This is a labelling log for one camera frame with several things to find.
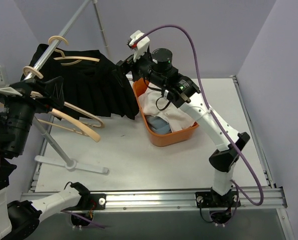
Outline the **wooden hanger for white skirt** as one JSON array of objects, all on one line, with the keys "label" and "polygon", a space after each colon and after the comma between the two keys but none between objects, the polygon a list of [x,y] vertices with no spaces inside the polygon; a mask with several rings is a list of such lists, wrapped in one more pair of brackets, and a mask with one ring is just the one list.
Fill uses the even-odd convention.
[{"label": "wooden hanger for white skirt", "polygon": [[[44,76],[38,71],[36,70],[35,68],[33,68],[32,66],[25,66],[23,67],[23,74],[27,77],[28,74],[34,74],[35,76],[37,76],[39,79],[42,79]],[[44,95],[42,95],[40,92],[38,91],[33,91],[31,93],[31,97],[33,98],[36,98],[36,99],[45,99]],[[90,119],[93,119],[93,120],[96,120],[99,122],[99,125],[96,125],[96,124],[93,124],[91,125],[92,127],[94,128],[104,128],[105,127],[105,124],[104,122],[97,116],[87,112],[86,110],[83,110],[71,103],[68,103],[68,102],[64,102],[64,106],[67,107],[67,108],[70,108],[78,113],[81,113],[82,115],[90,118]]]}]

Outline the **white pleated skirt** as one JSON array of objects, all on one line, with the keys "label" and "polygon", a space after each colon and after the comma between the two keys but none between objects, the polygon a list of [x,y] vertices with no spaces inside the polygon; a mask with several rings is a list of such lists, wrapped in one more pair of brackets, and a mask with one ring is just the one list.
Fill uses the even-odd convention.
[{"label": "white pleated skirt", "polygon": [[147,89],[142,95],[138,96],[138,102],[144,116],[155,116],[164,119],[169,123],[172,133],[187,129],[195,123],[195,120],[173,104],[167,106],[168,101],[157,91]]}]

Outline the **wooden hanger for black skirt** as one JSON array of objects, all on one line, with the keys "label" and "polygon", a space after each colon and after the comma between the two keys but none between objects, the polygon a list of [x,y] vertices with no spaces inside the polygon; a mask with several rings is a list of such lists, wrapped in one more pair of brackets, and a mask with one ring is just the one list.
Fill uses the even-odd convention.
[{"label": "wooden hanger for black skirt", "polygon": [[[59,35],[51,36],[48,39],[48,44],[50,45],[55,40],[64,42],[67,46],[69,45],[69,42],[64,37],[59,36]],[[54,60],[56,60],[56,61],[72,60],[71,62],[61,63],[61,65],[63,65],[63,66],[72,66],[72,65],[80,63],[81,61],[91,61],[91,62],[95,62],[95,63],[98,63],[100,61],[98,58],[88,57],[88,56],[65,56],[64,52],[57,48],[54,51],[61,55],[60,57],[55,57]]]}]

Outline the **black skirt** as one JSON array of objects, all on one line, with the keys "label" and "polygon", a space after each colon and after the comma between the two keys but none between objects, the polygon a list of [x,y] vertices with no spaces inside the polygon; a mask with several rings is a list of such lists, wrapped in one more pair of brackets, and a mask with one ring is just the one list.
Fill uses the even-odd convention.
[{"label": "black skirt", "polygon": [[62,76],[64,99],[95,116],[112,114],[131,120],[139,113],[137,100],[127,77],[99,50],[65,50],[67,57],[91,57],[98,62],[82,60],[67,66],[61,54],[53,52],[40,69],[43,80]]}]

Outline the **wooden hanger for denim skirt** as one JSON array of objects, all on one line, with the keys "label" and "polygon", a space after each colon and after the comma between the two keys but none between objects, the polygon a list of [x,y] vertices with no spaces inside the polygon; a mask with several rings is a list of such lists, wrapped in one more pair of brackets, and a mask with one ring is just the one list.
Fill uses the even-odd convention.
[{"label": "wooden hanger for denim skirt", "polygon": [[83,135],[83,136],[87,136],[90,137],[92,140],[94,140],[95,142],[99,142],[101,140],[101,137],[98,133],[96,133],[94,130],[92,130],[91,128],[89,128],[87,125],[83,124],[82,122],[80,122],[79,120],[53,108],[52,111],[50,112],[50,114],[54,117],[59,117],[62,118],[68,122],[70,122],[71,124],[73,124],[75,126],[75,128],[68,128],[59,124],[55,124],[52,123],[50,121],[45,121],[45,120],[41,120],[38,119],[39,123],[44,123],[50,126],[54,126],[54,127],[58,127],[79,135]]}]

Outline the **blue denim skirt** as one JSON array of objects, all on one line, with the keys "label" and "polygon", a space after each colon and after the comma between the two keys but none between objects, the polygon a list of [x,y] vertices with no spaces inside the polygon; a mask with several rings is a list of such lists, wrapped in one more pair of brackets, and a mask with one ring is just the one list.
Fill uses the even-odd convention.
[{"label": "blue denim skirt", "polygon": [[148,127],[151,131],[159,135],[172,133],[171,127],[167,121],[158,116],[145,116]]}]

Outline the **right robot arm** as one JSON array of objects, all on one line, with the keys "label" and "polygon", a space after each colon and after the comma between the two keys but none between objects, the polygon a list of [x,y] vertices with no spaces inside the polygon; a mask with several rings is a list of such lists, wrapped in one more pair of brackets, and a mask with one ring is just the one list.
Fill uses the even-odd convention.
[{"label": "right robot arm", "polygon": [[139,58],[131,55],[119,61],[117,67],[123,74],[132,73],[133,81],[143,80],[158,87],[165,99],[193,118],[208,134],[216,146],[216,151],[209,158],[215,169],[211,200],[219,207],[227,203],[238,152],[249,142],[249,134],[238,132],[205,105],[199,87],[172,65],[170,50],[158,48],[153,52],[146,51]]}]

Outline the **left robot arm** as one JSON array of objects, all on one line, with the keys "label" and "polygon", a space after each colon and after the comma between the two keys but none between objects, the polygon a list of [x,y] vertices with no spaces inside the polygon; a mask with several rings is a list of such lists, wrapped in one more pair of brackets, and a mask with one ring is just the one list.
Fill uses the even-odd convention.
[{"label": "left robot arm", "polygon": [[90,191],[75,182],[63,191],[33,201],[7,202],[9,176],[16,169],[9,160],[23,154],[36,113],[47,113],[64,105],[63,78],[36,78],[0,87],[0,240],[23,240],[39,223],[68,208],[85,209]]}]

